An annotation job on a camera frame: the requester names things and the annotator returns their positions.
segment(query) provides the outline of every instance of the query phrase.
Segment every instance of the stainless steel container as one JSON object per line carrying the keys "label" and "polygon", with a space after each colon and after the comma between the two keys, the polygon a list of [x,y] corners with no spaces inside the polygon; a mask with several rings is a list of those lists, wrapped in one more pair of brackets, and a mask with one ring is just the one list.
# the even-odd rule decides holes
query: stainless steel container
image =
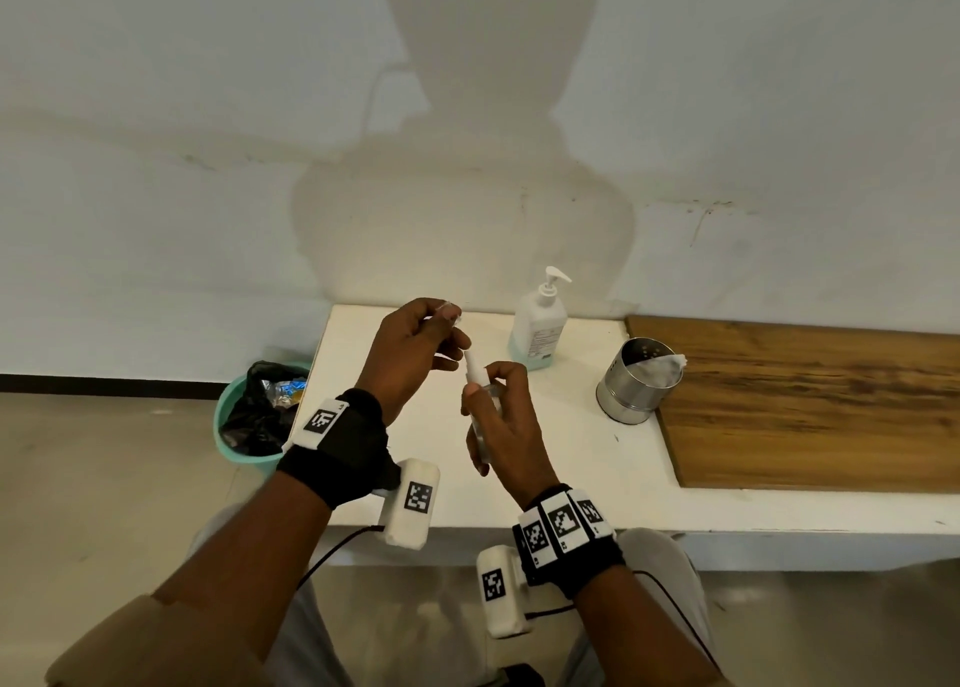
{"label": "stainless steel container", "polygon": [[622,424],[642,424],[667,394],[684,379],[680,372],[676,383],[667,388],[650,386],[630,371],[630,364],[661,355],[670,355],[666,345],[653,338],[631,338],[617,352],[613,363],[597,384],[597,403],[607,416]]}

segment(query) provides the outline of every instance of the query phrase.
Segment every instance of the beige sleeve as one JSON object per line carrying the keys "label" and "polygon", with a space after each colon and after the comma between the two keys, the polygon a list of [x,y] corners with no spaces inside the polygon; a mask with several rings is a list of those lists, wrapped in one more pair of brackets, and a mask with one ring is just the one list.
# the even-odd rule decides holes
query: beige sleeve
{"label": "beige sleeve", "polygon": [[269,687],[239,638],[182,603],[139,596],[94,626],[47,669],[62,687]]}

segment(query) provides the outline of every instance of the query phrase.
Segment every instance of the wood grain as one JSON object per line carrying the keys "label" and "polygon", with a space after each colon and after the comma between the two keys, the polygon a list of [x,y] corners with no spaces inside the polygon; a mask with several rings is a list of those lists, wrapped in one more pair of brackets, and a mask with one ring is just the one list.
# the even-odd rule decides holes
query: wood grain
{"label": "wood grain", "polygon": [[688,364],[660,405],[683,487],[960,492],[960,336],[630,316]]}

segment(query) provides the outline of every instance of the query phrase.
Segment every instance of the teal bucket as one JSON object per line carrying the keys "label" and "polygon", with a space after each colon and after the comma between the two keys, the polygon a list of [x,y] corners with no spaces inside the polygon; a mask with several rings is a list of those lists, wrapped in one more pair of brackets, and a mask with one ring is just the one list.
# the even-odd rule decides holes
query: teal bucket
{"label": "teal bucket", "polygon": [[[303,361],[294,361],[284,365],[292,368],[302,368],[305,373],[310,372],[310,364]],[[220,436],[220,427],[227,421],[231,411],[234,410],[234,404],[243,397],[244,387],[247,385],[247,374],[234,378],[226,385],[217,400],[217,407],[213,410],[213,441],[217,445],[217,450],[230,462],[234,464],[249,464],[257,468],[258,472],[266,479],[274,473],[277,463],[281,461],[283,453],[269,454],[268,456],[250,456],[241,454],[231,449],[231,446]]]}

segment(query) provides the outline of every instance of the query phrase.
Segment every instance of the black plastic bag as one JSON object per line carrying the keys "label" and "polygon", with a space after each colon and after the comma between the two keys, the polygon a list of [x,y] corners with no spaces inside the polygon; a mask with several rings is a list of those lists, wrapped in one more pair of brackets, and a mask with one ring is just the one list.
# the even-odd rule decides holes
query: black plastic bag
{"label": "black plastic bag", "polygon": [[302,368],[265,360],[258,360],[250,366],[246,372],[243,397],[233,405],[233,411],[220,427],[220,436],[227,445],[238,454],[249,456],[281,453],[299,407],[274,408],[267,398],[263,381],[277,383],[306,378],[307,373]]}

